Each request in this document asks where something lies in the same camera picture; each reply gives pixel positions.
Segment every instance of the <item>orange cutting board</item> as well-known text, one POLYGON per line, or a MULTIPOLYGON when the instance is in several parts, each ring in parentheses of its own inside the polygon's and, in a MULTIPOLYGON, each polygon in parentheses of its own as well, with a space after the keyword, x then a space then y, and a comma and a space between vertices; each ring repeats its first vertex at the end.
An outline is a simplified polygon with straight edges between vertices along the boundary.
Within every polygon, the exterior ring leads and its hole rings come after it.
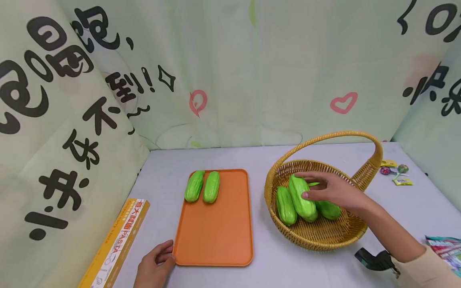
POLYGON ((253 231, 245 170, 205 171, 199 199, 183 203, 173 255, 181 266, 244 267, 251 263, 253 231), (202 195, 212 171, 219 172, 220 185, 216 201, 208 204, 202 195))

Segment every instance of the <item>black clamp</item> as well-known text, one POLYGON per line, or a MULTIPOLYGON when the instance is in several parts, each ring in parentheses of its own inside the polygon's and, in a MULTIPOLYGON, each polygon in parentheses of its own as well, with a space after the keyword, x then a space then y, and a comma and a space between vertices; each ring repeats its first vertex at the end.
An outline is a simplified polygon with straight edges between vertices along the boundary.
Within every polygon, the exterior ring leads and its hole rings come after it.
POLYGON ((367 269, 373 271, 385 271, 391 269, 397 279, 400 277, 400 271, 397 269, 394 263, 392 263, 390 254, 386 250, 381 251, 376 256, 373 256, 365 248, 360 248, 360 250, 357 251, 354 256, 367 269))

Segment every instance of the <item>heart drawing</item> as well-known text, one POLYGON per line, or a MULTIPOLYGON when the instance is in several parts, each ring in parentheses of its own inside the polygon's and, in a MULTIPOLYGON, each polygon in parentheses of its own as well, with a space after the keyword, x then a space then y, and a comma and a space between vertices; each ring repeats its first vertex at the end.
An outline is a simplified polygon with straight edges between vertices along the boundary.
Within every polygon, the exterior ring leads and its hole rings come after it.
POLYGON ((331 100, 330 108, 336 113, 347 114, 352 109, 352 107, 354 107, 358 97, 359 95, 357 94, 357 92, 349 92, 344 97, 337 97, 331 100), (349 99, 351 99, 351 101, 349 102, 346 108, 340 108, 337 106, 338 102, 346 103, 349 99))
POLYGON ((199 113, 200 113, 200 111, 205 109, 205 106, 207 105, 207 102, 208 102, 208 97, 207 97, 207 94, 205 93, 205 91, 203 91, 203 90, 195 90, 194 92, 192 92, 190 94, 189 107, 190 107, 191 111, 195 115, 197 115, 198 118, 200 118, 199 113), (198 105, 199 103, 195 99, 195 97, 197 95, 202 96, 202 103, 200 105, 198 105))

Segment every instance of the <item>white table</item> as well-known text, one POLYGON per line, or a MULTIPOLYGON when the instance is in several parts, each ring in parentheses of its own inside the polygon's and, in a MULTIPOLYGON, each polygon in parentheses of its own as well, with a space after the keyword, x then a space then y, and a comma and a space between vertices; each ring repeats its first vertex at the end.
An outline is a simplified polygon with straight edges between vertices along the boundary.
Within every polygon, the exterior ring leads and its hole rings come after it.
MULTIPOLYGON (((461 238, 461 213, 405 154, 398 143, 383 143, 384 158, 410 168, 414 186, 395 186, 391 176, 376 175, 366 193, 414 237, 461 238)), ((189 174, 194 170, 243 168, 248 172, 253 220, 254 258, 246 268, 177 266, 168 288, 231 287, 397 287, 390 271, 374 272, 354 257, 361 247, 376 255, 384 248, 368 230, 354 245, 329 253, 306 251, 285 239, 264 201, 264 183, 272 165, 291 147, 244 147, 152 151, 130 197, 151 207, 115 282, 132 287, 141 258, 157 244, 174 239, 189 174)), ((314 159, 352 176, 374 151, 372 143, 324 144, 302 149, 290 159, 314 159)))

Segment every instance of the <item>candy wrapper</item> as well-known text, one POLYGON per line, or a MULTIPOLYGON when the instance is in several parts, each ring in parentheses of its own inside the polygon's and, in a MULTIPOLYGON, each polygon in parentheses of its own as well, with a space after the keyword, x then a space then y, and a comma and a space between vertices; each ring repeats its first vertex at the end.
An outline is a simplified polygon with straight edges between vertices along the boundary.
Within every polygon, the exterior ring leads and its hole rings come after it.
POLYGON ((411 182, 411 180, 408 178, 394 179, 392 181, 397 186, 412 186, 413 185, 413 182, 411 182))
POLYGON ((394 160, 383 159, 381 161, 381 167, 397 167, 397 163, 394 160))
POLYGON ((461 277, 461 239, 426 236, 427 245, 461 277))

